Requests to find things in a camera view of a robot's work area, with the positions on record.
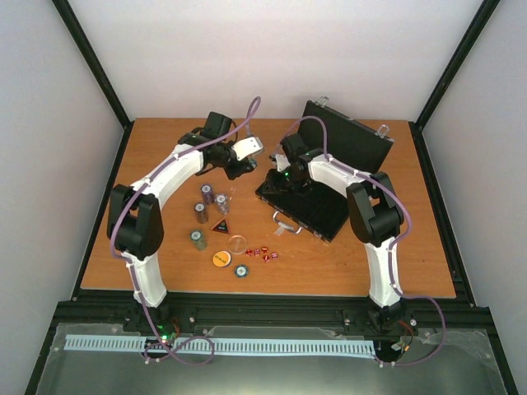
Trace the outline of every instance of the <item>orange tabletop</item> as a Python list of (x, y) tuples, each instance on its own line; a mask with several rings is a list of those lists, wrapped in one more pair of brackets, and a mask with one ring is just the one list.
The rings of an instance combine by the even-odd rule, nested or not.
[[(165, 238), (161, 246), (161, 275), (166, 288), (186, 292), (236, 292), (273, 295), (341, 295), (368, 294), (370, 277), (364, 246), (352, 233), (347, 222), (329, 244), (303, 230), (298, 235), (288, 232), (275, 235), (274, 210), (261, 202), (254, 190), (264, 181), (271, 162), (268, 154), (293, 120), (256, 119), (251, 122), (266, 152), (257, 156), (258, 167), (234, 181), (221, 169), (190, 178), (165, 205), (162, 217)], [(413, 218), (414, 231), (399, 246), (401, 286), (410, 294), (454, 298), (445, 253), (422, 177), (413, 139), (404, 121), (364, 121), (372, 128), (382, 123), (390, 126), (395, 139), (381, 170), (386, 172), (395, 191)], [(178, 139), (193, 128), (203, 126), (203, 119), (140, 118), (136, 120), (116, 183), (130, 185), (150, 172), (177, 144)], [(222, 215), (209, 207), (209, 221), (200, 225), (194, 216), (194, 204), (201, 200), (200, 186), (211, 184), (215, 193), (231, 197), (227, 216), (231, 233), (243, 235), (250, 249), (266, 246), (278, 253), (278, 259), (265, 263), (261, 257), (233, 255), (229, 267), (212, 264), (215, 252), (227, 248), (229, 235), (210, 230)], [(110, 256), (105, 234), (107, 213), (99, 229), (86, 273), (83, 289), (131, 290), (128, 270), (122, 261)], [(204, 232), (208, 247), (198, 251), (189, 239), (193, 229)], [(247, 265), (245, 278), (234, 275), (234, 267)]]

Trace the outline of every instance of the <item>white wall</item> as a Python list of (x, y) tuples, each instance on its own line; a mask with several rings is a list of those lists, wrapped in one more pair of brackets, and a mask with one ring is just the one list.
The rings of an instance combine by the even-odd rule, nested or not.
[(481, 0), (72, 0), (131, 117), (415, 120)]
[(424, 131), (478, 304), (527, 393), (527, 2), (501, 2)]
[(121, 129), (51, 1), (0, 2), (0, 393), (70, 297)]

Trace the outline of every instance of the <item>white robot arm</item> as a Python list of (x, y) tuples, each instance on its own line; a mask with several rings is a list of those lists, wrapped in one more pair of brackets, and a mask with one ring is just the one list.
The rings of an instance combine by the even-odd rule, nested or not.
[[(318, 155), (308, 164), (310, 177), (316, 182), (328, 185), (331, 189), (337, 191), (345, 198), (347, 198), (347, 189), (353, 184), (360, 184), (364, 182), (363, 178), (357, 177), (344, 170), (342, 167), (337, 167), (335, 163), (338, 160), (329, 156), (330, 161), (324, 155)], [(382, 240), (380, 245), (373, 243), (365, 243), (366, 256), (368, 259), (368, 267), (370, 269), (370, 298), (380, 307), (391, 306), (399, 302), (400, 297), (395, 292), (394, 286), (399, 286), (399, 275), (397, 271), (397, 251), (394, 250), (393, 267), (395, 284), (392, 285), (389, 278), (388, 266), (388, 247), (394, 241), (395, 237), (391, 236)]]
[[(195, 133), (187, 133), (153, 171), (130, 187), (117, 185), (110, 195), (109, 237), (126, 201), (146, 185), (136, 203), (138, 214), (127, 214), (118, 230), (115, 247), (129, 259), (127, 267), (129, 271), (135, 271), (139, 289), (148, 307), (159, 306), (166, 296), (157, 256), (163, 239), (161, 210), (166, 201), (188, 178), (208, 164), (225, 169), (229, 179), (252, 171), (254, 162), (249, 161), (249, 158), (264, 149), (259, 138), (251, 136), (234, 144), (222, 142), (179, 157), (179, 154), (206, 139)], [(134, 292), (134, 298), (141, 302), (137, 291)]]
[[(266, 192), (299, 191), (316, 181), (347, 199), (353, 232), (366, 248), (370, 270), (369, 296), (381, 316), (372, 321), (378, 321), (382, 327), (383, 322), (387, 323), (390, 317), (396, 316), (400, 308), (397, 246), (391, 248), (393, 278), (389, 274), (389, 247), (399, 235), (403, 213), (389, 196), (366, 179), (373, 178), (393, 192), (388, 176), (355, 170), (331, 155), (323, 155), (321, 150), (307, 151), (297, 134), (286, 137), (281, 144), (286, 155), (272, 158), (277, 168), (268, 173)], [(380, 199), (374, 207), (372, 198)]]

